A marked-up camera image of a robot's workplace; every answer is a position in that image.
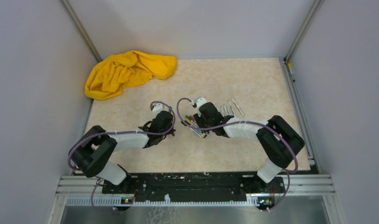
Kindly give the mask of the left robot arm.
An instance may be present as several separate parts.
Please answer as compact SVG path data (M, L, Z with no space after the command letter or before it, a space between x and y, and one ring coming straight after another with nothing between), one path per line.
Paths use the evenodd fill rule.
M162 110L145 125L121 134L108 133L101 126L93 126L70 150L69 163L73 163L86 177L98 177L113 184L120 193L132 186L130 174L110 161L115 151L149 148L158 145L167 135L174 135L175 115Z

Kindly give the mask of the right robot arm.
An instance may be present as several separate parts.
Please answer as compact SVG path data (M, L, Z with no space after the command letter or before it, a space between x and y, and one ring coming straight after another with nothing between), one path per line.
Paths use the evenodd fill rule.
M264 149L267 159L257 171L255 188L267 192L273 185L273 179L291 162L298 169L298 153L304 148L303 138L281 116L274 115L265 124L223 116L212 102L198 98L191 103L197 109L194 118L200 128L213 131L217 136L243 138L258 141Z

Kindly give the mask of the yellow cloth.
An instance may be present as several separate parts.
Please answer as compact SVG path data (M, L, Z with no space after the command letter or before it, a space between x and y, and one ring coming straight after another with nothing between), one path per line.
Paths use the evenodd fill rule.
M99 101L114 98L122 95L123 89L141 86L153 78L168 79L176 66L174 56L136 50L111 55L92 68L84 85L84 94Z

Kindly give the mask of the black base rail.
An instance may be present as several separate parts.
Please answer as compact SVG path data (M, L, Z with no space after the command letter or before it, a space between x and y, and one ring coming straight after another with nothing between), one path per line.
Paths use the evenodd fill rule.
M243 202L248 194L276 197L286 191L282 177L270 183L257 172L134 173L119 186L102 184L103 194L133 194L135 202Z

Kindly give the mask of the aluminium frame rail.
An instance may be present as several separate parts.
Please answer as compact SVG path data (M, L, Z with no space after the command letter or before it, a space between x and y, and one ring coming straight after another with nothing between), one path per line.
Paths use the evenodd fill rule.
M125 190L96 178L63 176L56 195L67 205L114 207L259 206L281 196L332 196L329 175L278 175L264 183L255 174L137 174Z

